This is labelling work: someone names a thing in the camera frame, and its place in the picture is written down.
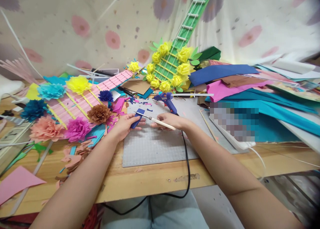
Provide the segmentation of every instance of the yellow paper flower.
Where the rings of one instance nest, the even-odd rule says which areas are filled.
[[[171,80],[171,85],[173,87],[179,86],[182,83],[182,79],[180,76],[173,76]]]
[[[158,79],[154,79],[152,82],[150,82],[150,84],[154,89],[157,89],[160,86],[160,82]]]
[[[172,42],[164,42],[162,45],[159,46],[158,52],[160,53],[161,57],[169,54],[171,45],[172,45]]]
[[[177,58],[179,59],[179,63],[186,63],[187,60],[191,57],[193,51],[193,47],[187,46],[184,46],[181,50],[178,50]]]
[[[171,90],[171,85],[169,81],[164,81],[161,83],[160,88],[162,92],[168,92]]]
[[[128,70],[132,71],[133,73],[139,72],[141,67],[139,67],[139,62],[131,62],[128,66]]]
[[[189,63],[182,63],[178,66],[177,72],[180,73],[182,76],[190,75],[190,70],[192,69]]]
[[[155,52],[155,53],[152,55],[152,61],[153,61],[154,63],[159,63],[159,62],[160,62],[160,58],[161,58],[160,52]]]
[[[151,73],[154,70],[154,64],[153,63],[149,63],[147,65],[147,72]]]
[[[147,78],[147,81],[148,81],[148,82],[151,82],[151,81],[153,80],[153,75],[148,73],[148,74],[146,75],[146,78]]]
[[[84,91],[91,88],[92,84],[84,76],[71,77],[69,81],[66,81],[67,87],[81,95]]]

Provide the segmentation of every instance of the jeans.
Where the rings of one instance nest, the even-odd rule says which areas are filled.
[[[175,195],[184,195],[185,191]],[[118,212],[126,212],[136,206],[144,197],[108,202],[107,204]],[[209,228],[199,210],[198,204],[191,192],[183,198],[165,195],[149,196],[134,211],[120,216],[106,208],[102,216],[101,228]]]

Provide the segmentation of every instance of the fabric backdrop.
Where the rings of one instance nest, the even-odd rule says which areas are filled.
[[[58,76],[75,73],[67,63],[123,69],[136,58],[147,64],[151,41],[174,39],[191,1],[0,0],[0,8],[34,67]],[[210,0],[188,45],[200,51],[216,46],[230,63],[283,55],[302,60],[320,51],[319,21],[319,0]],[[0,59],[19,53],[0,15]]]

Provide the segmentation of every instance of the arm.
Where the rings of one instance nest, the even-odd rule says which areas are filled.
[[[128,135],[131,124],[138,119],[134,114],[119,119],[51,197],[30,228],[80,228],[94,204],[118,142]],[[145,120],[141,121],[139,125],[145,124]]]
[[[289,210],[227,150],[193,122],[165,113],[158,120],[183,130],[245,228],[303,228]],[[152,127],[161,127],[153,123]]]

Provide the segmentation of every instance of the hand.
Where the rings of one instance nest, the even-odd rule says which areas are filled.
[[[114,125],[113,129],[111,130],[110,133],[107,135],[113,136],[118,142],[122,141],[131,130],[142,130],[141,127],[142,125],[146,124],[146,119],[142,118],[138,125],[132,129],[130,128],[131,124],[138,121],[140,117],[135,117],[135,114],[127,114],[124,116],[121,116],[118,122]]]
[[[179,130],[185,130],[192,123],[188,119],[183,118],[183,117],[179,117],[179,116],[174,115],[172,113],[159,114],[157,116],[157,119],[159,121],[163,121],[164,123],[167,123],[167,124],[177,128]],[[161,128],[161,129],[166,129],[167,131],[172,131],[171,129],[169,129],[169,128],[165,127],[165,126],[162,126],[160,124],[157,124],[157,123],[151,123],[150,126],[151,127]]]

